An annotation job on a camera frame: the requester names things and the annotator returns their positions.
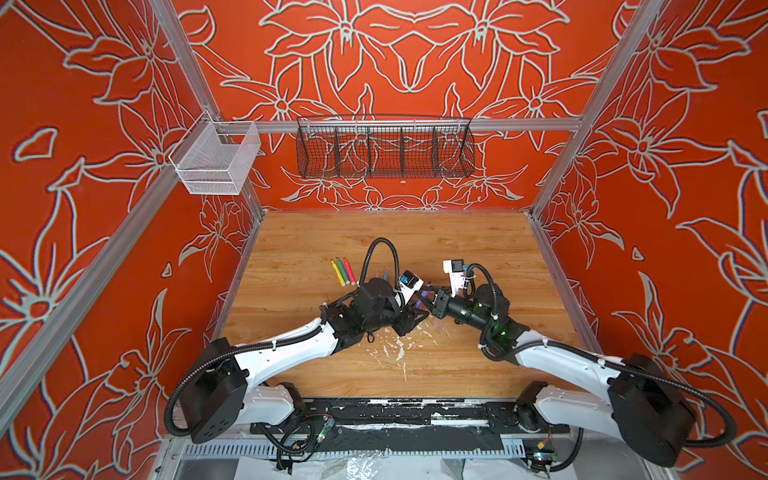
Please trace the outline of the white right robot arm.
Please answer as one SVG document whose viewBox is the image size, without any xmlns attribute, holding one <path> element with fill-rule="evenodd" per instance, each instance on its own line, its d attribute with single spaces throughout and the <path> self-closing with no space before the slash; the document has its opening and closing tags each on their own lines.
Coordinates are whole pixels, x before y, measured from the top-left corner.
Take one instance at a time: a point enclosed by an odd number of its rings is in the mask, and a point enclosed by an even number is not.
<svg viewBox="0 0 768 480">
<path fill-rule="evenodd" d="M 514 321 L 509 302 L 480 264 L 446 260 L 449 289 L 428 306 L 479 331 L 492 362 L 539 370 L 571 384 L 531 383 L 516 401 L 520 426 L 537 431 L 568 425 L 622 440 L 641 458 L 672 467 L 686 448 L 718 448 L 734 440 L 731 414 L 709 395 L 669 378 L 650 358 L 605 356 L 546 337 Z"/>
</svg>

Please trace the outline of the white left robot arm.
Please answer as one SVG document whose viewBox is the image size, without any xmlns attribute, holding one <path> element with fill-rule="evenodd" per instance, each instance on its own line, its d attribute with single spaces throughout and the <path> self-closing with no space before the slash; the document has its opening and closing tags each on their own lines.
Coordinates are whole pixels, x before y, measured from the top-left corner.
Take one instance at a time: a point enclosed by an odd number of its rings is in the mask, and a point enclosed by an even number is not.
<svg viewBox="0 0 768 480">
<path fill-rule="evenodd" d="M 392 282 L 362 276 L 354 291 L 322 305 L 319 316 L 299 328 L 239 346 L 213 341 L 171 393 L 163 413 L 166 432 L 202 444 L 233 425 L 284 423 L 301 410 L 302 398 L 287 383 L 268 387 L 266 381 L 373 342 L 381 329 L 409 334 L 427 317 L 411 303 L 423 286 L 408 270 L 396 271 Z"/>
</svg>

